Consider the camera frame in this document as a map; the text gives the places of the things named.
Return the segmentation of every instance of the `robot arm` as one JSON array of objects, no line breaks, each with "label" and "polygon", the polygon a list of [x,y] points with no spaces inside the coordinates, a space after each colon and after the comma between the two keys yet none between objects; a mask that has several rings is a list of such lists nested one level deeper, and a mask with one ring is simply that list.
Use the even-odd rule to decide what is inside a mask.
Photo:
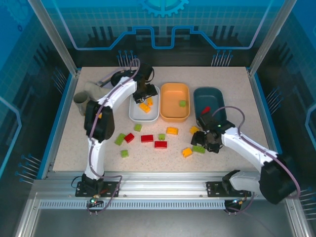
[{"label": "robot arm", "polygon": [[234,170],[223,177],[222,186],[230,191],[247,190],[262,194],[269,202],[278,204],[296,190],[293,180],[275,161],[278,159],[289,171],[295,173],[291,157],[280,155],[252,141],[229,121],[217,121],[210,112],[201,115],[197,123],[203,131],[196,132],[191,140],[192,145],[200,144],[209,152],[218,153],[225,145],[252,163],[259,171],[258,175],[249,176],[240,170]]},{"label": "robot arm", "polygon": [[[95,183],[100,180],[99,176],[104,174],[104,154],[105,144],[113,135],[115,125],[113,113],[118,109],[120,104],[130,95],[133,95],[136,103],[142,103],[146,98],[157,95],[155,86],[146,84],[149,80],[153,68],[147,64],[141,64],[137,75],[130,78],[134,71],[121,71],[114,74],[111,83],[114,88],[98,101],[89,101],[86,108],[84,128],[87,136],[90,136],[92,130],[92,138],[89,142],[89,160],[87,168],[82,176],[82,181],[91,187],[96,187]],[[96,126],[93,127],[95,116],[104,104],[99,115]]]}]

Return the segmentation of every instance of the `lego brick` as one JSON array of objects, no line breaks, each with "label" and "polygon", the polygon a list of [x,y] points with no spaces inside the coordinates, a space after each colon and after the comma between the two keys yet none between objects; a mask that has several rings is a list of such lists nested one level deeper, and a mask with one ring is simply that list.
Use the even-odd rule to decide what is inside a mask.
[{"label": "lego brick", "polygon": [[136,124],[135,127],[134,127],[134,130],[137,131],[137,132],[140,132],[140,130],[142,130],[142,125]]},{"label": "lego brick", "polygon": [[211,107],[206,106],[205,109],[202,111],[201,115],[204,115],[204,114],[206,114],[207,112],[210,112],[210,111],[211,111]]},{"label": "lego brick", "polygon": [[166,141],[155,141],[155,148],[167,148]]},{"label": "lego brick", "polygon": [[164,141],[165,140],[165,134],[159,134],[158,135],[158,140],[160,140],[160,141]]},{"label": "lego brick", "polygon": [[154,102],[153,102],[152,97],[149,97],[149,98],[147,99],[147,105],[148,105],[148,106],[154,105]]},{"label": "lego brick", "polygon": [[122,158],[127,158],[127,157],[128,157],[128,150],[123,150],[123,151],[121,151],[121,152],[120,152],[120,156],[121,156]]},{"label": "lego brick", "polygon": [[144,104],[144,103],[141,103],[139,105],[139,107],[146,113],[148,113],[150,111],[150,107],[148,105]]},{"label": "lego brick", "polygon": [[121,133],[117,139],[115,140],[115,144],[117,144],[118,146],[122,145],[123,141],[124,141],[124,138],[125,138],[125,134]]},{"label": "lego brick", "polygon": [[141,136],[141,142],[153,142],[154,136],[153,135],[143,135]]},{"label": "lego brick", "polygon": [[180,107],[185,107],[187,102],[185,100],[180,101]]},{"label": "lego brick", "polygon": [[127,142],[127,143],[130,143],[132,140],[134,139],[134,135],[132,133],[126,135],[124,137],[124,140]]},{"label": "lego brick", "polygon": [[192,150],[190,148],[186,148],[182,151],[182,155],[184,156],[184,158],[189,157],[190,155],[192,155]]},{"label": "lego brick", "polygon": [[195,134],[196,132],[198,132],[199,131],[199,128],[198,127],[195,127],[195,126],[192,126],[191,128],[190,128],[190,133],[193,135],[193,134]]},{"label": "lego brick", "polygon": [[192,150],[193,150],[194,152],[199,152],[199,153],[202,153],[202,154],[205,153],[205,148],[204,148],[204,147],[201,147],[201,146],[193,146]]},{"label": "lego brick", "polygon": [[178,129],[176,127],[168,127],[166,133],[172,135],[178,135]]}]

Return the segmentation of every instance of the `red lego brick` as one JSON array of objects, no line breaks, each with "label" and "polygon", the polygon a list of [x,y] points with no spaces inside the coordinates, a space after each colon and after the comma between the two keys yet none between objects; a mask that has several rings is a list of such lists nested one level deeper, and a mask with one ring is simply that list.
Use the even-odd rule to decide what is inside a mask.
[{"label": "red lego brick", "polygon": [[130,143],[134,139],[134,135],[130,133],[127,136],[125,136],[124,139],[127,143]]},{"label": "red lego brick", "polygon": [[141,136],[141,141],[142,142],[153,142],[154,136],[153,135],[143,135],[143,136]]},{"label": "red lego brick", "polygon": [[155,148],[167,148],[167,142],[166,141],[156,141]]},{"label": "red lego brick", "polygon": [[206,114],[207,112],[210,112],[210,111],[211,111],[211,107],[206,106],[205,109],[202,111],[201,115],[204,115],[204,114]]}]

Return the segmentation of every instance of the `beige cup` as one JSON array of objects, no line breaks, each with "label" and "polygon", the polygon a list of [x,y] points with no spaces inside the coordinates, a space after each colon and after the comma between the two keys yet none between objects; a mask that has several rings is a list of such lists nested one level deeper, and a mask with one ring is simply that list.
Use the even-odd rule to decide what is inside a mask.
[{"label": "beige cup", "polygon": [[77,105],[79,109],[79,113],[82,116],[85,116],[85,110],[87,108],[87,103],[89,102],[90,98],[85,91],[78,92],[74,96],[74,103]]}]

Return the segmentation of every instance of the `green block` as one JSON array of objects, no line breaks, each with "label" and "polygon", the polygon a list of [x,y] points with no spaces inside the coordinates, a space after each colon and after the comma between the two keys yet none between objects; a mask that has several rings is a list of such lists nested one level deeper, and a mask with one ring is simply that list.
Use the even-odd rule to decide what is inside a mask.
[{"label": "green block", "polygon": [[115,140],[115,144],[117,144],[118,146],[122,145],[123,141],[124,141],[124,137],[125,137],[125,134],[121,133],[117,139]]},{"label": "green block", "polygon": [[205,153],[205,148],[204,147],[200,147],[200,146],[193,146],[192,150],[194,152],[199,152],[199,153],[202,153],[202,154]]},{"label": "green block", "polygon": [[140,132],[140,130],[142,130],[142,125],[136,124],[135,127],[134,127],[134,130],[137,131],[137,132]]},{"label": "green block", "polygon": [[165,135],[162,133],[162,134],[159,134],[158,135],[158,139],[160,140],[160,141],[164,141],[164,139],[165,139]]},{"label": "green block", "polygon": [[122,158],[127,158],[127,157],[128,157],[128,150],[123,150],[123,151],[121,151],[121,152],[120,152],[120,156],[121,156]]},{"label": "green block", "polygon": [[180,101],[180,106],[181,106],[181,107],[185,107],[185,106],[186,106],[186,103],[187,103],[187,102],[186,102],[185,100],[181,100],[181,101]]}]

